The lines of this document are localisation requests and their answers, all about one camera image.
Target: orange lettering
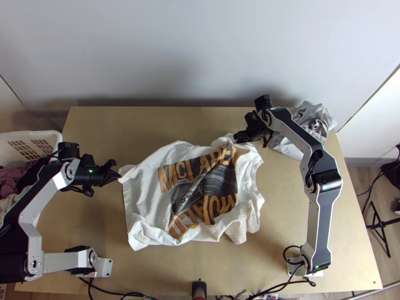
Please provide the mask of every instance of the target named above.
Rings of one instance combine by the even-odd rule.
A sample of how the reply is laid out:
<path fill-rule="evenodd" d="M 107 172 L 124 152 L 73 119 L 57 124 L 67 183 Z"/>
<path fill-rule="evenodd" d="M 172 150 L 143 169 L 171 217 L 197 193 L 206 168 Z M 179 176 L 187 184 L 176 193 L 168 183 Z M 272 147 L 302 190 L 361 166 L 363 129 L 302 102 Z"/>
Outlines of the orange lettering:
<path fill-rule="evenodd" d="M 178 174 L 178 177 L 180 179 L 185 178 L 186 176 L 188 176 L 188 173 L 183 172 L 183 174 L 181 173 L 181 170 L 179 169 L 179 167 L 183 167 L 185 168 L 185 163 L 183 161 L 177 162 L 176 163 L 176 173 Z"/>
<path fill-rule="evenodd" d="M 189 208 L 187 210 L 187 214 L 189 215 L 191 221 L 193 222 L 193 224 L 186 224 L 185 226 L 187 228 L 196 228 L 197 226 L 199 226 L 199 221 L 197 220 L 195 214 L 193 213 L 192 208 Z"/>
<path fill-rule="evenodd" d="M 218 213 L 220 212 L 221 205 L 220 201 L 217 196 L 212 196 L 209 200 L 209 205 L 208 205 L 208 211 L 209 211 L 209 216 L 210 216 L 210 221 L 211 224 L 214 224 L 214 217 L 218 216 Z"/>
<path fill-rule="evenodd" d="M 203 212 L 204 212 L 204 224 L 210 225 L 210 215 L 209 215 L 209 196 L 204 196 L 203 198 Z"/>
<path fill-rule="evenodd" d="M 197 204 L 193 205 L 192 208 L 194 209 L 194 211 L 198 214 L 198 216 L 200 217 L 200 219 L 202 221 L 204 221 L 204 211 L 203 211 L 203 207 L 200 205 L 198 206 Z"/>
<path fill-rule="evenodd" d="M 172 185 L 175 187 L 177 186 L 178 179 L 177 179 L 177 172 L 174 168 L 173 164 L 168 165 L 168 179 L 166 175 L 166 171 L 164 167 L 162 166 L 161 168 L 158 169 L 158 180 L 159 184 L 161 187 L 161 192 L 165 193 L 166 188 L 167 190 L 170 190 L 172 188 Z"/>
<path fill-rule="evenodd" d="M 218 163 L 220 162 L 220 158 L 221 158 L 221 149 L 217 148 L 215 149 L 214 152 L 211 152 L 209 154 L 211 156 L 211 168 L 214 168 L 215 165 L 218 165 Z"/>
<path fill-rule="evenodd" d="M 181 221 L 179 221 L 179 219 L 184 220 L 185 216 L 183 215 L 183 213 L 181 213 L 179 215 L 179 218 L 177 217 L 173 217 L 170 221 L 169 221 L 169 233 L 171 234 L 171 236 L 173 236 L 175 239 L 179 239 L 185 232 L 186 232 L 186 228 L 182 225 Z M 174 225 L 178 226 L 179 230 L 180 230 L 180 234 L 178 234 L 175 231 Z"/>
<path fill-rule="evenodd" d="M 225 197 L 221 197 L 221 202 L 222 206 L 221 209 L 219 210 L 219 214 L 226 214 L 228 212 L 228 206 L 227 206 L 227 199 Z"/>
<path fill-rule="evenodd" d="M 221 155 L 221 161 L 220 164 L 224 164 L 224 165 L 229 165 L 229 160 L 225 160 L 225 157 L 231 157 L 231 151 L 229 151 L 228 149 L 224 148 L 222 150 L 222 155 Z"/>
<path fill-rule="evenodd" d="M 203 174 L 203 170 L 206 169 L 207 172 L 211 171 L 209 160 L 205 156 L 200 156 L 200 172 L 199 175 Z"/>
<path fill-rule="evenodd" d="M 232 145 L 232 163 L 233 165 L 236 164 L 236 159 L 238 159 L 238 149 Z"/>

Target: black stand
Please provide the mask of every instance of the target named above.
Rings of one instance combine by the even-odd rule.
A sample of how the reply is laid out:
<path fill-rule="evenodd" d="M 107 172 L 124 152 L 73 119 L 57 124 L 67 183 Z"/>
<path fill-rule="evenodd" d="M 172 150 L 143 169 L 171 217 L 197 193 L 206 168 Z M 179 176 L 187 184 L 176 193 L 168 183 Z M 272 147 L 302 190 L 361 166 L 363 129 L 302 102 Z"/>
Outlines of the black stand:
<path fill-rule="evenodd" d="M 391 258 L 391 253 L 389 251 L 389 245 L 388 245 L 388 240 L 386 239 L 385 235 L 385 227 L 390 224 L 398 223 L 400 222 L 400 217 L 392 219 L 390 221 L 382 221 L 381 218 L 379 217 L 378 211 L 375 208 L 374 203 L 371 201 L 371 206 L 373 208 L 373 221 L 371 225 L 367 225 L 366 227 L 368 229 L 373 229 L 375 230 L 376 234 L 380 237 L 380 239 L 384 242 L 384 245 L 386 247 L 386 255 L 388 258 Z M 380 228 L 382 234 L 380 234 L 377 230 L 377 228 Z"/>

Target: black arm segment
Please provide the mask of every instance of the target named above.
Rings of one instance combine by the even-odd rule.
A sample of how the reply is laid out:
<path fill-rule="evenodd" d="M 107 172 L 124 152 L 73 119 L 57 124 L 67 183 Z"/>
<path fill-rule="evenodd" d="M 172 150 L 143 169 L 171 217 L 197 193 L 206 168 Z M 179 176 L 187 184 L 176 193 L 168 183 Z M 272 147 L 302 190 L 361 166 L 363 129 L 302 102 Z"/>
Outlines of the black arm segment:
<path fill-rule="evenodd" d="M 255 101 L 256 111 L 246 115 L 247 128 L 234 135 L 238 143 L 265 139 L 266 135 L 280 132 L 303 152 L 300 172 L 304 192 L 309 198 L 307 240 L 301 254 L 307 273 L 326 269 L 332 261 L 328 247 L 335 200 L 342 189 L 342 178 L 336 160 L 323 145 L 304 128 L 293 121 L 292 113 L 283 107 L 272 107 L 271 99 L 264 95 Z"/>

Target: white t-shirt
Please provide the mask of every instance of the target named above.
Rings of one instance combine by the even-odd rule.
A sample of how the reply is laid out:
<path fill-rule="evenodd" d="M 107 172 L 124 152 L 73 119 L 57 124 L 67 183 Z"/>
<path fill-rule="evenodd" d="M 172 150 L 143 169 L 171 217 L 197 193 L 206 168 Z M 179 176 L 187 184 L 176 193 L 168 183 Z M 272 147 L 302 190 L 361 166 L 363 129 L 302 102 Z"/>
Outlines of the white t-shirt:
<path fill-rule="evenodd" d="M 218 242 L 224 232 L 244 243 L 246 232 L 260 229 L 262 163 L 252 144 L 227 134 L 209 147 L 176 141 L 120 168 L 130 246 Z"/>

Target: power cord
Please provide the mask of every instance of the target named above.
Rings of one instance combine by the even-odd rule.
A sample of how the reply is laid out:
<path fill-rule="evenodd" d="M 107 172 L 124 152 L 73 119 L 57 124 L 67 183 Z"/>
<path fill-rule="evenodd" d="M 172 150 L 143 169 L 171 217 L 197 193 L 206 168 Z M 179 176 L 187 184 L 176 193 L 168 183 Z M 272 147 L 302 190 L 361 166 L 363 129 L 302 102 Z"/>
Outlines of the power cord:
<path fill-rule="evenodd" d="M 145 294 L 143 294 L 143 293 L 141 293 L 141 292 L 137 292 L 137 291 L 130 291 L 130 292 L 127 292 L 127 293 L 109 291 L 109 290 L 102 289 L 102 288 L 100 288 L 100 287 L 94 285 L 94 284 L 93 284 L 94 278 L 90 278 L 89 281 L 86 281 L 86 280 L 84 280 L 84 279 L 82 279 L 82 278 L 80 278 L 80 277 L 78 277 L 78 278 L 79 278 L 79 280 L 81 280 L 82 282 L 84 282 L 85 284 L 87 284 L 87 293 L 88 293 L 88 295 L 89 295 L 90 300 L 94 300 L 94 299 L 93 299 L 93 296 L 92 296 L 92 293 L 91 293 L 91 288 L 93 288 L 93 289 L 95 289 L 95 290 L 98 290 L 98 291 L 100 291 L 100 292 L 102 292 L 102 293 L 105 293 L 105 294 L 115 295 L 115 296 L 121 296 L 121 299 L 120 299 L 120 300 L 123 300 L 123 299 L 125 299 L 125 297 L 128 297 L 128 296 L 131 296 L 131 297 L 139 297 L 139 298 L 146 298 L 146 299 L 149 299 L 149 300 L 158 300 L 158 299 L 155 298 L 155 297 L 147 296 L 147 295 L 145 295 Z"/>
<path fill-rule="evenodd" d="M 296 268 L 296 269 L 294 270 L 294 272 L 290 275 L 289 279 L 288 279 L 286 282 L 277 284 L 277 285 L 275 285 L 275 286 L 273 286 L 273 287 L 270 287 L 270 288 L 268 288 L 268 289 L 266 289 L 266 290 L 263 290 L 263 291 L 261 291 L 261 292 L 259 292 L 259 293 L 257 293 L 257 294 L 251 295 L 251 296 L 249 296 L 249 297 L 247 298 L 247 300 L 252 300 L 252 299 L 257 298 L 257 297 L 259 297 L 259 296 L 263 296 L 263 295 L 265 295 L 265 294 L 271 294 L 271 293 L 280 292 L 280 291 L 282 291 L 284 288 L 286 288 L 288 285 L 292 285 L 292 284 L 308 283 L 308 284 L 309 284 L 310 286 L 312 286 L 312 287 L 317 286 L 317 284 L 316 284 L 314 281 L 311 281 L 308 277 L 305 277 L 304 280 L 291 281 L 292 278 L 293 278 L 293 276 L 295 275 L 295 273 L 298 271 L 298 269 L 300 269 L 300 267 L 303 266 L 305 263 L 304 263 L 304 261 L 299 261 L 299 262 L 291 262 L 291 261 L 289 261 L 289 260 L 287 259 L 287 257 L 286 257 L 286 252 L 287 252 L 290 248 L 299 248 L 299 249 L 301 249 L 301 247 L 296 246 L 296 245 L 291 245 L 291 246 L 286 247 L 286 248 L 283 250 L 283 254 L 282 254 L 282 255 L 283 255 L 284 260 L 285 260 L 288 264 L 297 265 L 297 268 Z"/>
<path fill-rule="evenodd" d="M 393 161 L 393 163 L 398 162 L 399 159 L 400 159 L 400 144 L 397 144 L 397 145 L 396 145 L 396 148 L 398 149 L 398 155 L 397 155 L 397 159 L 396 159 L 395 161 Z M 383 172 L 380 171 L 379 174 L 378 174 L 378 175 L 374 178 L 374 180 L 372 181 L 372 183 L 371 183 L 371 185 L 369 186 L 369 188 L 368 188 L 365 192 L 362 192 L 362 193 L 359 193 L 359 194 L 356 195 L 357 197 L 359 197 L 359 196 L 362 196 L 362 195 L 368 193 L 368 197 L 366 198 L 366 200 L 365 200 L 365 202 L 364 202 L 364 204 L 363 204 L 363 206 L 362 206 L 362 214 L 364 214 L 364 212 L 365 212 L 365 210 L 366 210 L 366 208 L 367 208 L 367 204 L 368 204 L 368 201 L 369 201 L 370 198 L 371 198 L 372 188 L 374 187 L 375 182 L 377 182 L 377 180 L 378 180 L 379 178 L 381 178 L 383 175 L 384 175 Z"/>

